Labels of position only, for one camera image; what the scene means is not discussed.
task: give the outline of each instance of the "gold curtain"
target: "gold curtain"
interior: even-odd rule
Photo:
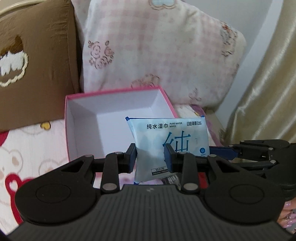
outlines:
[[[296,142],[296,1],[284,0],[271,43],[228,123],[224,144]]]

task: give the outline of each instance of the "white wall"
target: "white wall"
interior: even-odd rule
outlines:
[[[228,94],[216,111],[216,116],[224,128],[226,128],[231,113],[236,108],[264,57],[276,28],[282,4],[283,0],[272,1],[266,19],[264,20],[259,34],[256,36],[254,44],[241,63]]]
[[[185,0],[243,33],[247,47],[234,83],[216,116],[225,128],[270,43],[283,0]]]

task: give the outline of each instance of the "bed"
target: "bed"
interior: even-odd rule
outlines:
[[[0,11],[0,18],[42,1],[22,1],[4,7]],[[197,105],[177,105],[174,108],[182,118],[205,115],[202,108]],[[208,120],[207,127],[209,144],[211,146],[220,145]],[[17,189],[29,180],[68,161],[63,119],[0,133],[0,229],[5,234],[10,233],[22,223],[14,203]],[[125,183],[133,183],[133,176],[134,172],[130,175],[122,174],[121,186]],[[99,186],[100,177],[100,174],[96,177],[97,186]]]

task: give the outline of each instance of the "wet wipes package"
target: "wet wipes package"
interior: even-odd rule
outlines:
[[[164,146],[169,143],[176,152],[208,156],[209,138],[204,117],[143,119],[126,117],[137,148],[135,183],[168,176]]]

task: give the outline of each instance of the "bed sheet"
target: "bed sheet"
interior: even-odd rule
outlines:
[[[180,117],[205,115],[198,106],[175,106]],[[220,145],[207,122],[209,145]],[[56,120],[0,133],[0,229],[8,234],[22,219],[15,207],[14,195],[27,181],[68,162],[65,141],[65,121]],[[120,185],[132,184],[131,174],[120,174]],[[94,186],[99,187],[98,173]],[[162,184],[159,180],[146,184]]]

